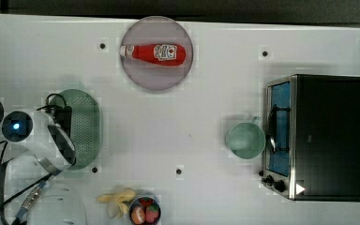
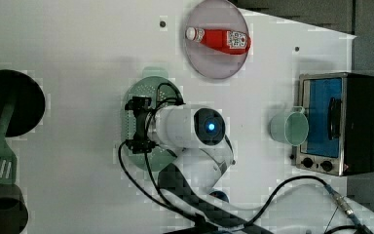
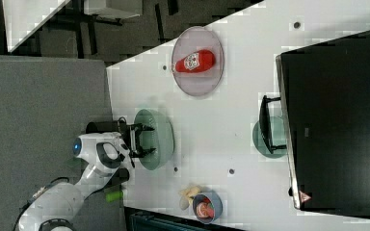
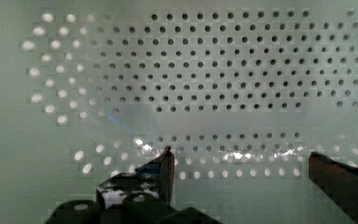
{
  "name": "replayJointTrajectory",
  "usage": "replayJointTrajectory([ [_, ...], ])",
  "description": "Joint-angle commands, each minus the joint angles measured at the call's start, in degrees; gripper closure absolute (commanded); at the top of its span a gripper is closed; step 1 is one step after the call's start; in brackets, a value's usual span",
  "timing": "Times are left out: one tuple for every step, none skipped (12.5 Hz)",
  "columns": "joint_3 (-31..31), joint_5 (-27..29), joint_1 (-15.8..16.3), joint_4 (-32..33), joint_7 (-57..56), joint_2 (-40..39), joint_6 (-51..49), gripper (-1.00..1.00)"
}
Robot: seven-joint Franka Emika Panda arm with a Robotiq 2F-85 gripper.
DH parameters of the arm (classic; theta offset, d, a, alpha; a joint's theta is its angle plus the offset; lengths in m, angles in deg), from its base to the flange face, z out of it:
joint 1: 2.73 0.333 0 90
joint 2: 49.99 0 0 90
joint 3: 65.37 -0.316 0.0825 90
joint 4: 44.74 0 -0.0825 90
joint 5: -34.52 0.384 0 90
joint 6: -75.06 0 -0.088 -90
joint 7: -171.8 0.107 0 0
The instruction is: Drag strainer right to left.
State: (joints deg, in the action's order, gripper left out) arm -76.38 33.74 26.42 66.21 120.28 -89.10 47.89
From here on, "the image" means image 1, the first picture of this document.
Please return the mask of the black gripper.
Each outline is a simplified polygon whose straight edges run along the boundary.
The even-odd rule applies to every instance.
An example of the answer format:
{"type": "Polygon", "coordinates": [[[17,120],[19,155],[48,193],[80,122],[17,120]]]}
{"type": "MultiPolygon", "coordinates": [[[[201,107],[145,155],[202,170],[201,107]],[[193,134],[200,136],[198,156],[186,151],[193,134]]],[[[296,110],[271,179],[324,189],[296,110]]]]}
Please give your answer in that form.
{"type": "Polygon", "coordinates": [[[70,136],[71,132],[71,121],[72,121],[72,108],[70,106],[59,107],[57,106],[53,110],[53,116],[55,121],[60,127],[70,136]]]}

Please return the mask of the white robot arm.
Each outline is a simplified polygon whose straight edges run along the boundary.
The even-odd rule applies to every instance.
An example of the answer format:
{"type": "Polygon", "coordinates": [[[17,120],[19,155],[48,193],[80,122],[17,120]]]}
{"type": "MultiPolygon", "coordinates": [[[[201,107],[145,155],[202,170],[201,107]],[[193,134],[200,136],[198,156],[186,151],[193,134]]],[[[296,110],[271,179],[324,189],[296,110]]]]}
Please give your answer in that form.
{"type": "Polygon", "coordinates": [[[41,110],[21,110],[9,113],[2,123],[5,145],[9,143],[26,149],[26,152],[4,163],[0,162],[0,216],[7,225],[5,206],[21,196],[28,189],[33,190],[24,200],[12,225],[22,225],[21,220],[35,204],[40,191],[52,176],[57,176],[76,163],[76,150],[73,141],[55,122],[52,115],[41,110]],[[36,166],[45,172],[37,181],[4,200],[4,188],[8,165],[25,166],[26,161],[36,162],[36,166]]]}

